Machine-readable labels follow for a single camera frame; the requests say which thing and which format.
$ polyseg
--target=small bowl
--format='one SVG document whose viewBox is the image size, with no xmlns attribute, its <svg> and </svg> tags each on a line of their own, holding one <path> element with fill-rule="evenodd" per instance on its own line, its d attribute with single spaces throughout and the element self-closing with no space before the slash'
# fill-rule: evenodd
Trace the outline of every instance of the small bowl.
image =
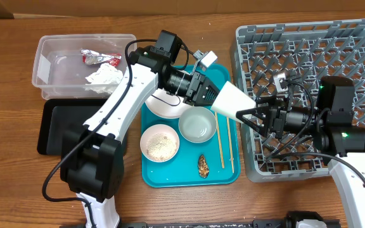
<svg viewBox="0 0 365 228">
<path fill-rule="evenodd" d="M 204 143 L 214 136 L 216 119 L 204 107 L 192 107 L 182 113 L 178 128 L 181 135 L 192 143 Z"/>
<path fill-rule="evenodd" d="M 148 141 L 157 134 L 167 134 L 167 136 L 169 136 L 171 139 L 173 139 L 173 141 L 175 141 L 177 144 L 176 152 L 167 160 L 156 161 L 156 160 L 152 159 L 147 153 Z M 142 137 L 140 138 L 140 150 L 142 151 L 142 154 L 152 162 L 161 163 L 161 162 L 169 161 L 171 158 L 173 158 L 177 154 L 179 147 L 180 147 L 180 139 L 178 137 L 177 132 L 172 127 L 170 127 L 168 125 L 164 125 L 164 124 L 156 124 L 156 125 L 149 127 L 148 129 L 145 130 L 145 132 L 142 134 Z"/>
</svg>

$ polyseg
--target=wood grain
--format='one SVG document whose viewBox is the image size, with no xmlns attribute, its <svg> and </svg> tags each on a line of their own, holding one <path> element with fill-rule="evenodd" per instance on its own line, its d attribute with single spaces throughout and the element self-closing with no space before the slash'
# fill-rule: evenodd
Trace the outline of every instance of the wood grain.
<svg viewBox="0 0 365 228">
<path fill-rule="evenodd" d="M 80 203 L 43 199 L 44 178 L 59 161 L 36 151 L 44 100 L 31 84 L 39 39 L 53 34 L 124 33 L 157 38 L 162 29 L 178 34 L 192 50 L 213 50 L 231 70 L 229 47 L 240 25 L 365 18 L 365 12 L 253 13 L 206 16 L 127 16 L 0 20 L 0 227 L 58 227 L 85 221 Z M 225 186 L 154 189 L 141 177 L 140 115 L 129 129 L 125 176 L 116 195 L 124 222 L 224 222 L 284 217 L 288 210 L 317 211 L 346 227 L 331 178 L 253 183 L 241 156 L 239 179 Z M 55 176 L 48 192 L 73 196 Z"/>
<path fill-rule="evenodd" d="M 0 0 L 14 15 L 62 15 L 62 16 L 131 16 L 131 15 L 199 15 L 212 13 L 278 13 L 278 12 L 325 12 L 365 11 L 359 0 Z"/>
</svg>

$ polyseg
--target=powder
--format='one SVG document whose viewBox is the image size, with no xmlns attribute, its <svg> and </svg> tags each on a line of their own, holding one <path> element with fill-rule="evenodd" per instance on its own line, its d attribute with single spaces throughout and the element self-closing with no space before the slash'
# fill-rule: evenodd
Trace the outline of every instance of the powder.
<svg viewBox="0 0 365 228">
<path fill-rule="evenodd" d="M 162 162 L 172 158 L 176 151 L 177 143 L 168 134 L 155 134 L 147 142 L 146 152 L 149 157 L 156 162 Z"/>
</svg>

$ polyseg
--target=wooden chopstick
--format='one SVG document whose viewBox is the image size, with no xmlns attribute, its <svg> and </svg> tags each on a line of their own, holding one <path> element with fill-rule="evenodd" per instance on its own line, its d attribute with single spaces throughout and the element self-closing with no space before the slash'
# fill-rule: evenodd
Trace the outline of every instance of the wooden chopstick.
<svg viewBox="0 0 365 228">
<path fill-rule="evenodd" d="M 219 133 L 218 113 L 216 113 L 216 112 L 215 112 L 215 119 L 216 119 L 216 132 L 218 134 L 219 153 L 221 154 L 222 168 L 225 168 L 225 162 L 223 161 L 223 151 L 222 151 L 222 144 L 221 144 L 221 134 Z"/>
<path fill-rule="evenodd" d="M 229 125 L 229 117 L 226 117 L 226 123 L 227 123 L 227 136 L 229 137 L 229 149 L 231 151 L 232 173 L 234 173 L 232 139 L 231 139 L 231 126 Z"/>
</svg>

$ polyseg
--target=cable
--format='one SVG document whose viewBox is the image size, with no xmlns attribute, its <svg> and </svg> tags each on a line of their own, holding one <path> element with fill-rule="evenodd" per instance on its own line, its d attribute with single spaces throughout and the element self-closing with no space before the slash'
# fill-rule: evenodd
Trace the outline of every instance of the cable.
<svg viewBox="0 0 365 228">
<path fill-rule="evenodd" d="M 310 94 L 310 92 L 304 87 L 304 85 L 302 85 L 301 83 L 298 82 L 290 82 L 288 83 L 288 86 L 299 86 L 301 87 L 301 89 L 303 89 L 309 99 L 309 103 L 311 105 L 311 111 L 309 113 L 309 117 L 305 123 L 305 125 L 302 127 L 302 129 L 298 132 L 298 134 L 296 134 L 294 137 L 292 137 L 292 139 L 290 139 L 286 144 L 284 144 L 282 147 L 280 147 L 277 151 L 273 152 L 271 155 L 269 155 L 266 160 L 270 159 L 272 156 L 278 154 L 279 152 L 281 152 L 282 150 L 284 150 L 285 148 L 287 148 L 293 141 L 295 141 L 297 138 L 299 138 L 302 133 L 306 130 L 306 128 L 308 128 L 309 124 L 311 123 L 312 120 L 312 116 L 314 114 L 314 100 L 312 99 L 312 96 Z"/>
<path fill-rule="evenodd" d="M 305 137 L 303 140 L 298 141 L 297 143 L 295 143 L 295 146 L 294 147 L 297 147 L 298 145 L 301 145 L 302 143 L 304 143 L 304 142 L 306 142 L 308 140 L 311 140 L 311 139 L 313 139 L 312 136 Z"/>
<path fill-rule="evenodd" d="M 154 98 L 156 98 L 156 99 L 158 99 L 159 101 L 163 101 L 164 103 L 166 103 L 166 104 L 168 104 L 168 105 L 170 105 L 170 106 L 173 106 L 173 107 L 175 107 L 175 106 L 179 106 L 179 105 L 180 105 L 180 103 L 181 103 L 181 99 L 180 99 L 180 97 L 179 97 L 179 96 L 177 96 L 177 95 L 175 95 L 175 96 L 178 98 L 178 104 L 170 104 L 170 103 L 168 103 L 168 102 L 164 101 L 163 99 L 158 98 L 158 97 L 156 97 L 156 96 L 154 96 L 154 95 L 151 95 L 151 96 L 152 96 L 152 97 L 154 97 Z"/>
<path fill-rule="evenodd" d="M 316 117 L 316 132 L 319 133 L 321 126 L 319 125 L 319 122 L 321 121 L 322 116 L 326 113 L 330 111 L 330 108 L 324 108 L 320 114 Z"/>
<path fill-rule="evenodd" d="M 46 179 L 44 180 L 43 186 L 42 186 L 42 194 L 44 196 L 44 198 L 50 202 L 66 202 L 66 201 L 81 201 L 83 203 L 86 204 L 86 207 L 88 207 L 88 213 L 89 213 L 89 219 L 91 221 L 92 227 L 95 228 L 96 224 L 94 222 L 94 217 L 93 217 L 93 211 L 91 208 L 91 203 L 88 202 L 88 200 L 84 199 L 84 198 L 80 198 L 80 197 L 73 197 L 73 198 L 51 198 L 50 196 L 48 196 L 46 189 L 48 187 L 49 181 L 50 179 L 53 177 L 53 175 L 57 172 L 57 170 L 69 159 L 71 158 L 72 155 L 75 154 L 76 151 L 78 151 L 78 149 L 83 146 L 102 126 L 104 126 L 104 124 L 106 124 L 106 121 L 111 117 L 112 113 L 118 108 L 119 104 L 122 102 L 122 100 L 125 98 L 127 91 L 129 90 L 129 88 L 132 85 L 132 66 L 131 66 L 131 61 L 129 59 L 127 50 L 128 48 L 131 46 L 131 44 L 137 43 L 137 42 L 156 42 L 157 40 L 155 39 L 140 39 L 140 40 L 135 40 L 135 41 L 131 41 L 129 42 L 126 47 L 125 47 L 125 59 L 126 59 L 126 63 L 127 63 L 127 67 L 129 69 L 129 80 L 127 82 L 126 88 L 124 93 L 122 93 L 121 97 L 119 98 L 119 100 L 116 102 L 116 104 L 112 107 L 112 109 L 108 112 L 108 114 L 106 114 L 106 116 L 101 120 L 101 122 L 95 127 L 94 130 L 92 130 L 83 140 L 81 140 L 81 142 L 79 142 L 66 156 L 64 156 L 64 158 L 61 159 L 61 161 L 59 163 L 57 163 L 57 165 L 52 169 L 52 171 L 50 171 L 49 175 L 46 177 Z"/>
<path fill-rule="evenodd" d="M 177 67 L 173 67 L 175 70 L 185 70 L 185 68 L 187 67 L 188 65 L 188 60 L 189 60 L 189 49 L 187 47 L 187 45 L 185 45 L 185 43 L 183 41 L 181 41 L 181 44 L 184 46 L 185 48 L 185 51 L 187 52 L 187 60 L 185 61 L 185 64 L 184 66 L 182 66 L 181 68 L 177 68 Z"/>
<path fill-rule="evenodd" d="M 190 50 L 188 50 L 188 52 L 189 52 L 191 55 L 194 55 L 194 52 L 192 52 L 192 51 L 190 51 Z"/>
<path fill-rule="evenodd" d="M 283 159 L 283 158 L 285 158 L 287 156 L 293 156 L 293 155 L 296 155 L 296 156 L 308 156 L 308 155 L 311 155 L 311 156 L 322 156 L 322 157 L 325 157 L 325 158 L 330 158 L 330 159 L 336 160 L 336 161 L 342 163 L 343 165 L 347 166 L 358 177 L 360 177 L 360 179 L 362 180 L 362 182 L 364 184 L 364 187 L 365 187 L 365 177 L 356 168 L 354 168 L 350 163 L 348 163 L 347 161 L 345 161 L 345 160 L 343 160 L 341 158 L 338 158 L 336 156 L 331 156 L 331 155 L 326 155 L 326 154 L 321 154 L 321 153 L 304 152 L 304 153 L 288 153 L 288 154 L 283 154 L 283 155 L 275 155 L 273 157 Z"/>
</svg>

